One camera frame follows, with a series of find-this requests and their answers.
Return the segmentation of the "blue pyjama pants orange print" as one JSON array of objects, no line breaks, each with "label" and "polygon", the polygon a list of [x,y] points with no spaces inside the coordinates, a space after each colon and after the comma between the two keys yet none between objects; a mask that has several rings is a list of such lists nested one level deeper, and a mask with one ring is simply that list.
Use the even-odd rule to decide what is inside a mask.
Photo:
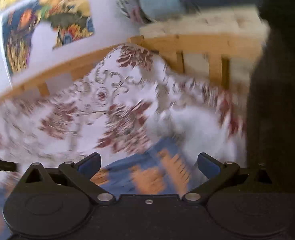
[{"label": "blue pyjama pants orange print", "polygon": [[[8,173],[9,181],[0,187],[0,239],[9,237],[2,208],[27,165],[16,173]],[[184,195],[206,178],[194,163],[184,155],[174,140],[163,138],[144,153],[119,159],[100,170],[91,181],[116,198],[122,194],[178,194]]]}]

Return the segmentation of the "floral white red bedspread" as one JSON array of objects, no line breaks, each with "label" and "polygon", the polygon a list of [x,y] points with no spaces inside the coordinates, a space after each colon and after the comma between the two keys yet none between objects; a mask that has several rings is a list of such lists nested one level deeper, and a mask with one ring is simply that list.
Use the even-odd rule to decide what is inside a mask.
[{"label": "floral white red bedspread", "polygon": [[[243,120],[230,93],[172,72],[153,54],[150,69],[121,67],[120,46],[87,75],[46,98],[0,103],[0,159],[56,167],[93,152],[104,165],[177,139],[188,160],[200,152],[246,164]],[[9,181],[0,171],[0,187]]]}]

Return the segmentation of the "yellow patterned poster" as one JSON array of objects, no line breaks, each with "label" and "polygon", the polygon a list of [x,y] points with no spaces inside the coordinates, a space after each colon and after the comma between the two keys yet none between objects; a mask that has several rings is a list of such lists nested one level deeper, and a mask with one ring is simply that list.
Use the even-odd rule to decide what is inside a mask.
[{"label": "yellow patterned poster", "polygon": [[28,68],[32,35],[39,23],[38,0],[0,0],[0,11],[18,5],[2,16],[2,36],[5,61],[10,75]]}]

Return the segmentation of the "floral torn poster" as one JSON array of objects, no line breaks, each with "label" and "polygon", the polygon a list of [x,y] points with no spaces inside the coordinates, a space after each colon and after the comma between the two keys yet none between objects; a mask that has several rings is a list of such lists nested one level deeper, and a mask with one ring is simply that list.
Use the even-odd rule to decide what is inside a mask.
[{"label": "floral torn poster", "polygon": [[54,49],[94,34],[89,0],[38,0],[38,20],[56,31]]}]

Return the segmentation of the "wooden bed frame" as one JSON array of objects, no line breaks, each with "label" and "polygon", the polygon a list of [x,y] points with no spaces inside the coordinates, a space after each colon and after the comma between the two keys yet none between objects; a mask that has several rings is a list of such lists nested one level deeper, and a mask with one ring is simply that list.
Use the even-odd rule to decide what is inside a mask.
[{"label": "wooden bed frame", "polygon": [[[254,62],[262,54],[262,47],[263,38],[236,34],[168,35],[155,38],[135,36],[120,45],[122,55],[118,63],[121,67],[138,63],[143,68],[150,69],[152,55],[157,53],[172,70],[185,73],[184,54],[205,54],[208,57],[209,80],[228,89],[230,60],[239,58]],[[48,96],[48,79],[65,73],[71,74],[73,80],[82,78],[114,48],[110,46],[96,50],[43,70],[3,92],[0,102],[34,88],[39,90],[41,96]]]}]

